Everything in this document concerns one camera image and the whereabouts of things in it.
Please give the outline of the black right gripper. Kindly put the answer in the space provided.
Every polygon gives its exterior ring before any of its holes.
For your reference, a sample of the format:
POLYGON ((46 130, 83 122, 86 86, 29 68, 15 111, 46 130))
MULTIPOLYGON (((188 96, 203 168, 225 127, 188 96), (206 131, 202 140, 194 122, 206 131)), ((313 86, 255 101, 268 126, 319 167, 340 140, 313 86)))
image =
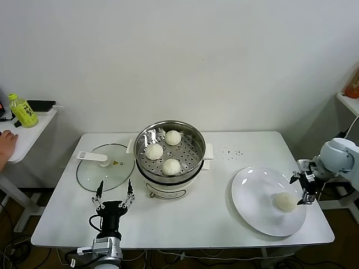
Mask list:
POLYGON ((316 195, 322 191, 325 181, 319 179, 310 171, 303 171, 302 173, 294 171, 290 177, 289 183, 293 184, 300 179, 303 194, 301 199, 297 202, 297 205, 311 205, 315 201, 316 195))

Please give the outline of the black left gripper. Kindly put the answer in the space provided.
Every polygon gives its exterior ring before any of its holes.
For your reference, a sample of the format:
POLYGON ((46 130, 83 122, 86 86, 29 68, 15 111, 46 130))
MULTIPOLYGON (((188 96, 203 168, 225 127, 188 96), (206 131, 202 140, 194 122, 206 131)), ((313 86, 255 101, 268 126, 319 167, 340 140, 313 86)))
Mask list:
POLYGON ((102 201, 104 181, 102 180, 96 190, 96 194, 92 197, 92 203, 95 206, 97 215, 101 217, 102 224, 97 238, 121 238, 119 232, 120 218, 128 212, 135 200, 134 189, 131 180, 128 180, 126 199, 121 201, 102 201))

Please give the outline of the bare person hand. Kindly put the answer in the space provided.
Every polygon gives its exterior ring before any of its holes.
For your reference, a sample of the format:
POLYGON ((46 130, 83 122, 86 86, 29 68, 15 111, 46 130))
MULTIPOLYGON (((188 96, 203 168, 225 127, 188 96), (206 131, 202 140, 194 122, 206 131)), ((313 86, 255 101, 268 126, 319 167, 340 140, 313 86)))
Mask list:
POLYGON ((0 171, 6 166, 10 157, 13 155, 18 139, 17 134, 10 130, 5 130, 0 136, 0 171))

